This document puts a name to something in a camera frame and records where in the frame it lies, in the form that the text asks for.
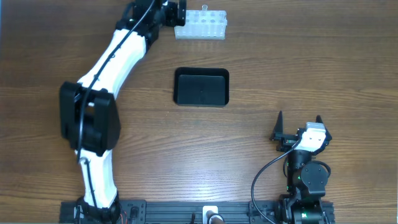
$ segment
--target white plastic cap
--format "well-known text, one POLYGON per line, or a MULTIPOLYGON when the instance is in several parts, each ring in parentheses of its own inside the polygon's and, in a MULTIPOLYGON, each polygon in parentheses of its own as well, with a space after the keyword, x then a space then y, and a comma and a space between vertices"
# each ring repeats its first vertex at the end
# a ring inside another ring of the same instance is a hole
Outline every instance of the white plastic cap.
POLYGON ((185 26, 174 28, 176 39, 212 39, 224 40, 228 21, 226 11, 187 10, 185 26))

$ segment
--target black mounting plate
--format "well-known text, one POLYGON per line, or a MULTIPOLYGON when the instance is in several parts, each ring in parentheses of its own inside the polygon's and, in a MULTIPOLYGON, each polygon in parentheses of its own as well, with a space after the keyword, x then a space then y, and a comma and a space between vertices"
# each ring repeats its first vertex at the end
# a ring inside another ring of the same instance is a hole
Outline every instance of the black mounting plate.
MULTIPOLYGON (((129 224, 202 224, 202 210, 205 205, 215 205, 227 224, 269 223, 252 205, 252 202, 146 202, 145 200, 121 200, 129 224)), ((275 201, 256 201, 266 215, 274 219, 275 201)), ((59 223, 75 223, 73 212, 76 202, 62 202, 59 223)), ((331 224, 335 224, 332 203, 323 202, 323 209, 331 224)), ((95 220, 81 218, 81 224, 97 224, 95 220)))

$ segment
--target wooden table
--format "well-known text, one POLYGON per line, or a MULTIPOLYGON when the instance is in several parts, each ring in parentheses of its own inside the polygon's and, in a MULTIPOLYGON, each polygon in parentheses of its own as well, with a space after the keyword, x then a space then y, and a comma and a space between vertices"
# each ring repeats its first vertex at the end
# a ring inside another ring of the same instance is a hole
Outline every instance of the wooden table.
MULTIPOLYGON (((0 222, 57 222, 83 194, 60 135, 58 91, 76 82, 112 38, 128 0, 5 0, 0 66, 0 222)), ((227 11, 225 41, 159 40, 117 100, 122 123, 114 179, 123 199, 250 200, 254 175, 280 155, 268 140, 322 118, 333 135, 317 156, 332 168, 325 200, 338 223, 397 218, 398 2, 188 0, 227 11), (230 72, 225 108, 177 106, 177 67, 230 72)), ((259 200, 285 192, 282 162, 257 183, 259 200)))

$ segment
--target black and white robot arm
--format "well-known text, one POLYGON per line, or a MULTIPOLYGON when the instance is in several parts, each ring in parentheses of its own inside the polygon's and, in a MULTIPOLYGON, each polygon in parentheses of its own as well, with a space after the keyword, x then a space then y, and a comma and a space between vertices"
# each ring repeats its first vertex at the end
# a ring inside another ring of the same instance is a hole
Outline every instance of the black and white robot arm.
POLYGON ((95 66, 77 83, 62 85, 62 136, 78 156, 85 183, 85 196, 78 201, 81 215, 112 223, 119 218, 112 171, 112 151, 121 129, 115 100, 132 68, 157 40, 159 29, 184 26, 185 10, 185 0, 130 3, 95 66))

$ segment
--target wood grain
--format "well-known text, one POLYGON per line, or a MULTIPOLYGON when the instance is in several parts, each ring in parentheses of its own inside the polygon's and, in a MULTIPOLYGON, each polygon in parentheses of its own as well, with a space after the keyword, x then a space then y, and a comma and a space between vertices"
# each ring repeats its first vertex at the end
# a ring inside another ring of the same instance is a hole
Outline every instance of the wood grain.
MULTIPOLYGON (((83 193, 60 137, 58 90, 103 53, 128 0, 4 0, 0 51, 0 222, 57 222, 83 193)), ((338 223, 396 223, 398 2, 188 1, 227 11, 225 41, 179 40, 170 28, 118 98, 122 134, 114 179, 123 199, 249 201, 250 184, 278 156, 277 112, 293 133, 321 114, 333 141, 326 200, 338 223), (179 107, 177 67, 223 67, 225 108, 179 107)), ((284 193, 279 162, 256 188, 284 193)))

